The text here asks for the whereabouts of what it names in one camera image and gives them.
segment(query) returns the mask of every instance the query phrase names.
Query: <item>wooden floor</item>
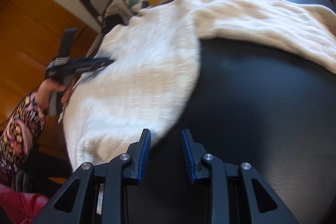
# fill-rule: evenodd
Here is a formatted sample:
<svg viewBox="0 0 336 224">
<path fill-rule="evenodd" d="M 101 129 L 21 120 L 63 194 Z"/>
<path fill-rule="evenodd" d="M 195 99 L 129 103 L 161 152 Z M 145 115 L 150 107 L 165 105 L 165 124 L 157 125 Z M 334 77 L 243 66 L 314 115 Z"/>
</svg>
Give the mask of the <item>wooden floor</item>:
<svg viewBox="0 0 336 224">
<path fill-rule="evenodd" d="M 65 28 L 77 27 L 72 56 L 84 56 L 97 33 L 52 0 L 0 0 L 0 122 L 43 80 Z M 40 150 L 66 159 L 63 136 L 49 118 Z"/>
</svg>

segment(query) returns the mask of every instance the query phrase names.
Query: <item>floral sleeve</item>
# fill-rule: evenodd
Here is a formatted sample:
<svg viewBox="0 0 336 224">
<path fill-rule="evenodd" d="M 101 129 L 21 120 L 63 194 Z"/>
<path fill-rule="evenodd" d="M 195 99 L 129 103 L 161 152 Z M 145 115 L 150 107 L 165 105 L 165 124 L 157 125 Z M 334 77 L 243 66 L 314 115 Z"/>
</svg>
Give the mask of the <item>floral sleeve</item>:
<svg viewBox="0 0 336 224">
<path fill-rule="evenodd" d="M 0 136 L 0 168 L 5 174 L 18 172 L 44 129 L 48 113 L 38 106 L 35 94 L 24 98 Z"/>
</svg>

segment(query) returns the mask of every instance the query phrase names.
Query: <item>metal bolt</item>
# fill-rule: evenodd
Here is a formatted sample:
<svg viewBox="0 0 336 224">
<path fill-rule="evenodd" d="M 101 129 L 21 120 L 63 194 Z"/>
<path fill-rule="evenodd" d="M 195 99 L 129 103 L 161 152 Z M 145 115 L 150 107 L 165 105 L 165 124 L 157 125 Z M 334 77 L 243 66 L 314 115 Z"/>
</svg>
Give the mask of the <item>metal bolt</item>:
<svg viewBox="0 0 336 224">
<path fill-rule="evenodd" d="M 129 154 L 121 154 L 120 159 L 121 160 L 128 160 L 129 159 Z"/>
<path fill-rule="evenodd" d="M 241 164 L 241 167 L 244 169 L 244 170 L 250 170 L 251 169 L 251 165 L 248 163 L 248 162 L 244 162 Z"/>
<path fill-rule="evenodd" d="M 88 170 L 91 168 L 91 163 L 90 162 L 85 162 L 81 165 L 82 169 Z"/>
<path fill-rule="evenodd" d="M 205 160 L 212 160 L 212 159 L 213 159 L 213 155 L 211 155 L 211 154 L 204 154 L 204 155 L 203 155 L 203 158 L 204 158 Z"/>
</svg>

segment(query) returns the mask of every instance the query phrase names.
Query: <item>white blanket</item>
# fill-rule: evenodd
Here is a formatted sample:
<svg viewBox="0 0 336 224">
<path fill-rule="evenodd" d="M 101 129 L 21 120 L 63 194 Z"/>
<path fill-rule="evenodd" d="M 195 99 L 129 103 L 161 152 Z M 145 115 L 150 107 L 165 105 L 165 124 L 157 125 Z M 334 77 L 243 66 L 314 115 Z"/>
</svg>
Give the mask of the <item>white blanket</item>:
<svg viewBox="0 0 336 224">
<path fill-rule="evenodd" d="M 175 124 L 197 81 L 200 38 L 247 40 L 300 55 L 336 73 L 336 15 L 285 0 L 175 0 L 142 10 L 103 40 L 115 63 L 82 81 L 64 115 L 73 169 L 110 161 L 149 128 Z"/>
</svg>

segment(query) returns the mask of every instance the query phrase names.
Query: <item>black handheld tool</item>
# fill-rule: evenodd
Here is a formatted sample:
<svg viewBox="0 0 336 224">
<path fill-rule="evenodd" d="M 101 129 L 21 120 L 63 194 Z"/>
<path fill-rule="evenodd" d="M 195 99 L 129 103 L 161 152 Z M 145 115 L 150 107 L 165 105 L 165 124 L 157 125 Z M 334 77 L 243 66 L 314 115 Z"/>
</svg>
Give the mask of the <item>black handheld tool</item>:
<svg viewBox="0 0 336 224">
<path fill-rule="evenodd" d="M 46 69 L 46 78 L 51 78 L 62 85 L 68 85 L 76 73 L 95 71 L 113 63 L 108 58 L 77 58 L 70 59 L 70 51 L 74 42 L 76 28 L 65 29 L 56 57 Z M 50 102 L 50 115 L 62 112 L 60 100 L 62 93 L 53 94 Z"/>
<path fill-rule="evenodd" d="M 140 140 L 109 163 L 83 163 L 44 206 L 33 224 L 97 223 L 100 184 L 104 186 L 101 224 L 128 223 L 126 185 L 139 185 L 146 171 L 151 132 L 142 131 Z"/>
<path fill-rule="evenodd" d="M 251 164 L 232 165 L 206 153 L 189 129 L 182 131 L 182 148 L 191 182 L 210 186 L 208 224 L 299 224 Z"/>
</svg>

